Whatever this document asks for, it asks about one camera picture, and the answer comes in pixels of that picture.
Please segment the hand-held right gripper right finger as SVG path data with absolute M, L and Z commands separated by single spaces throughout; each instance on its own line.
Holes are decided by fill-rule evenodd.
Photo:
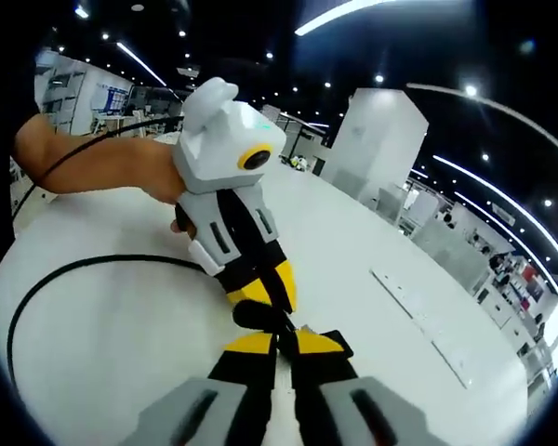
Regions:
M 444 445 L 425 413 L 372 376 L 360 376 L 352 351 L 332 333 L 297 330 L 291 382 L 305 445 Z

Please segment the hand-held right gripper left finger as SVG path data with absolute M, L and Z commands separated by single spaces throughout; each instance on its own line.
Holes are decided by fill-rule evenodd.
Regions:
M 272 414 L 277 336 L 228 344 L 206 377 L 192 377 L 139 414 L 123 445 L 260 445 Z

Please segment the person's left hand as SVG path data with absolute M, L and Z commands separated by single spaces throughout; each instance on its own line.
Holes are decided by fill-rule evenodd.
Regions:
M 170 178 L 156 178 L 154 183 L 146 189 L 146 192 L 155 200 L 161 203 L 175 205 L 177 199 L 185 191 L 183 180 L 177 175 Z M 196 228 L 191 221 L 179 225 L 177 219 L 173 219 L 170 223 L 172 232 L 180 234 L 185 233 L 191 239 L 196 235 Z

